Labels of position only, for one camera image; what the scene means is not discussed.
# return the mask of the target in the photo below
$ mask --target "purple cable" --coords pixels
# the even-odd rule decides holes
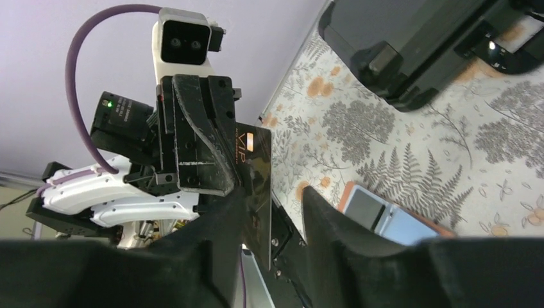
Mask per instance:
[[[96,169],[96,172],[97,173],[104,172],[104,169],[103,168],[98,168],[98,169]],[[53,180],[52,183],[47,183],[47,184],[43,185],[42,187],[38,188],[38,190],[36,191],[36,195],[38,197],[41,197],[46,189],[48,189],[48,188],[50,188],[50,187],[52,187],[54,185],[60,185],[60,184],[66,183],[68,181],[75,180],[77,178],[81,178],[81,177],[86,176],[86,175],[93,175],[94,173],[95,173],[95,171],[89,169],[89,170],[78,171],[78,172],[72,173],[71,175],[63,176],[61,178],[57,178],[56,180]]]
[[[66,57],[66,66],[64,70],[64,83],[66,87],[66,98],[68,99],[68,105],[70,106],[70,113],[78,133],[85,144],[85,147],[91,154],[92,158],[106,171],[112,174],[117,174],[119,170],[112,167],[108,162],[100,155],[100,152],[92,142],[90,135],[87,133],[85,122],[81,116],[81,110],[78,103],[78,95],[76,93],[76,64],[78,62],[78,54],[80,53],[81,45],[91,32],[100,22],[106,19],[121,15],[124,13],[158,13],[161,7],[155,5],[146,4],[124,4],[107,8],[89,18],[76,32],[70,48],[68,49],[68,55]]]
[[[244,308],[248,306],[248,295],[246,294],[246,276],[244,275],[244,264],[242,263],[242,255],[240,254],[240,273],[242,275],[242,293],[244,295]]]

